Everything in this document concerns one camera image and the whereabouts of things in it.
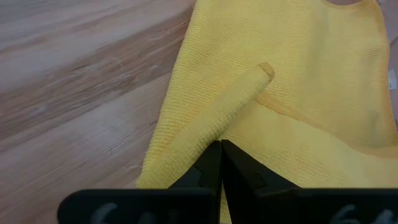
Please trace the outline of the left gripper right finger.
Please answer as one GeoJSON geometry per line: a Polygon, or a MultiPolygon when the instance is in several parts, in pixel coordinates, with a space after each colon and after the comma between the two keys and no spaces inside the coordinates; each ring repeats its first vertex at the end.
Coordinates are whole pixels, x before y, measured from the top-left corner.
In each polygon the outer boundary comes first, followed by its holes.
{"type": "Polygon", "coordinates": [[[232,224],[398,224],[398,189],[301,188],[231,141],[221,146],[232,224]]]}

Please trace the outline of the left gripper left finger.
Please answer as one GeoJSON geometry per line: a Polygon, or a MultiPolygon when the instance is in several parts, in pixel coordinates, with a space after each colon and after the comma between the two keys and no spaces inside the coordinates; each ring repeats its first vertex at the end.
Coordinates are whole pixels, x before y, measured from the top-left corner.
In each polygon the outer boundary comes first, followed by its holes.
{"type": "Polygon", "coordinates": [[[58,224],[219,224],[221,163],[215,141],[167,189],[79,190],[58,206],[58,224]]]}

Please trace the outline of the yellow microfiber towel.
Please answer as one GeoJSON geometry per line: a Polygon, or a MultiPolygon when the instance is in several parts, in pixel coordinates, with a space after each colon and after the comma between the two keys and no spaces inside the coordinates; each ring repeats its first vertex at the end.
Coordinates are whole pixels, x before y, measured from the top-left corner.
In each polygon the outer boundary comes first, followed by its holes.
{"type": "Polygon", "coordinates": [[[228,139],[301,187],[398,187],[376,0],[196,0],[137,186],[228,139]]]}

